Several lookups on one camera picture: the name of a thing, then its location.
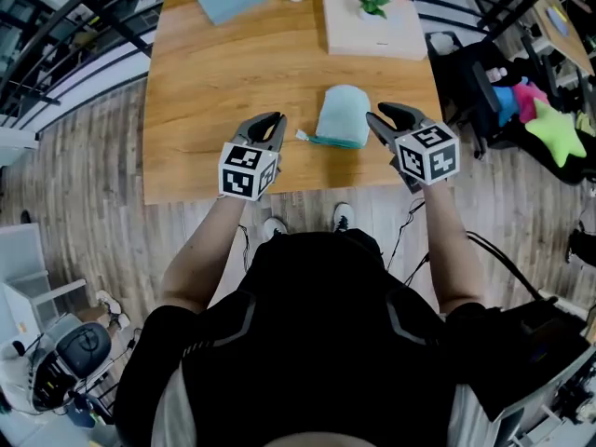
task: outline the black shirt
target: black shirt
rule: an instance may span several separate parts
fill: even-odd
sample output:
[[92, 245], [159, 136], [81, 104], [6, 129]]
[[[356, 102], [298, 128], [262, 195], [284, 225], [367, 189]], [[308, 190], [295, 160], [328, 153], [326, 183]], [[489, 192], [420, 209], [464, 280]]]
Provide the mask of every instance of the black shirt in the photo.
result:
[[214, 307], [149, 316], [117, 390], [116, 425], [127, 444], [150, 445], [181, 366], [199, 445], [263, 446], [313, 431], [444, 445], [454, 383], [433, 349], [442, 326], [361, 243], [277, 236]]

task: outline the shoe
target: shoe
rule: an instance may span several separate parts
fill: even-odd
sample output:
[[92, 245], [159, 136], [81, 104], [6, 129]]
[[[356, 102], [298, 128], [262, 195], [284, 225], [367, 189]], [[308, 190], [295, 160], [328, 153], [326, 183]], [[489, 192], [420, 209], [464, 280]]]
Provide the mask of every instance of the shoe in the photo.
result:
[[280, 219], [270, 217], [264, 221], [264, 240], [266, 242], [277, 235], [287, 234], [288, 228], [286, 228], [286, 225]]
[[120, 313], [119, 315], [110, 315], [110, 325], [117, 325], [118, 330], [121, 332], [128, 326], [130, 326], [130, 319], [124, 313]]
[[341, 203], [333, 214], [333, 232], [345, 232], [350, 228], [354, 228], [354, 209], [349, 204]]
[[577, 237], [584, 233], [586, 233], [586, 227], [584, 227], [584, 223], [582, 221], [579, 221], [579, 223], [577, 224], [577, 228], [574, 229], [574, 231], [569, 236], [569, 239], [567, 240], [567, 251], [565, 252], [565, 261], [568, 264], [570, 264], [571, 260], [576, 256], [574, 254], [573, 246], [576, 244]]
[[108, 313], [110, 315], [120, 315], [122, 313], [122, 306], [117, 302], [107, 291], [99, 290], [95, 293], [96, 300], [108, 307]]
[[28, 210], [24, 210], [20, 213], [20, 222], [22, 224], [30, 224], [31, 223], [31, 214]]

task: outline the wooden table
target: wooden table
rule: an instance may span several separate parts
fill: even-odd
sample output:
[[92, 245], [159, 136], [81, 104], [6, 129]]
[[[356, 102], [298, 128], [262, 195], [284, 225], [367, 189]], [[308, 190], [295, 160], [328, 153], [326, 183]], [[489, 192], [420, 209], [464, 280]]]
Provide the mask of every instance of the wooden table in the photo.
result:
[[[564, 36], [550, 21], [547, 10], [549, 7], [558, 8], [561, 13], [567, 19], [567, 28], [569, 29], [569, 35]], [[584, 49], [584, 45], [579, 38], [576, 27], [573, 25], [567, 13], [563, 9], [559, 0], [539, 0], [534, 5], [534, 14], [540, 33], [542, 34], [535, 41], [532, 42], [532, 48], [536, 53], [540, 53], [548, 48], [554, 48], [559, 51], [567, 60], [571, 61], [577, 66], [583, 75], [594, 75], [594, 69], [589, 62], [588, 53]], [[527, 52], [525, 50], [513, 55], [511, 59], [518, 57], [527, 58]], [[569, 81], [557, 80], [557, 84], [565, 86]]]
[[374, 107], [402, 102], [441, 118], [428, 60], [329, 55], [322, 0], [270, 0], [220, 26], [196, 0], [166, 0], [145, 102], [145, 203], [217, 196], [224, 142], [267, 111], [289, 119], [270, 192], [399, 183], [373, 134], [361, 150], [294, 137], [315, 132], [325, 90], [339, 84], [365, 90]]

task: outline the white sneaker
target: white sneaker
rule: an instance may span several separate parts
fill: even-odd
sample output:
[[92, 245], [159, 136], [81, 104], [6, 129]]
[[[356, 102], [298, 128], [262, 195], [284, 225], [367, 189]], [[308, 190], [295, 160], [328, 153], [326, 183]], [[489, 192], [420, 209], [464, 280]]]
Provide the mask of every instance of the white sneaker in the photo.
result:
[[341, 203], [333, 214], [333, 232], [345, 232], [350, 228], [354, 228], [354, 209], [349, 204]]
[[112, 316], [112, 319], [110, 319], [110, 324], [113, 323], [118, 325], [118, 330], [121, 332], [122, 330], [130, 326], [130, 319], [124, 313], [121, 313], [120, 315]]
[[275, 235], [286, 235], [288, 228], [286, 225], [275, 217], [270, 217], [264, 221], [264, 241], [268, 242]]
[[103, 304], [107, 305], [108, 313], [111, 315], [119, 315], [122, 313], [122, 306], [120, 303], [117, 302], [107, 291], [99, 290], [95, 293], [96, 300]]

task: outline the green star plush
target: green star plush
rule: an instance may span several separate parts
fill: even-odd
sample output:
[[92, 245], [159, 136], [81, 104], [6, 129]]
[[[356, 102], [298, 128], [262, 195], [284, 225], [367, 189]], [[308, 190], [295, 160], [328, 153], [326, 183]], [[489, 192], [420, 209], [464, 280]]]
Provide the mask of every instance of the green star plush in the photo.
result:
[[563, 167], [570, 154], [587, 156], [584, 144], [577, 137], [571, 115], [560, 113], [537, 98], [534, 98], [534, 106], [536, 119], [526, 123], [525, 128], [547, 146], [557, 166]]

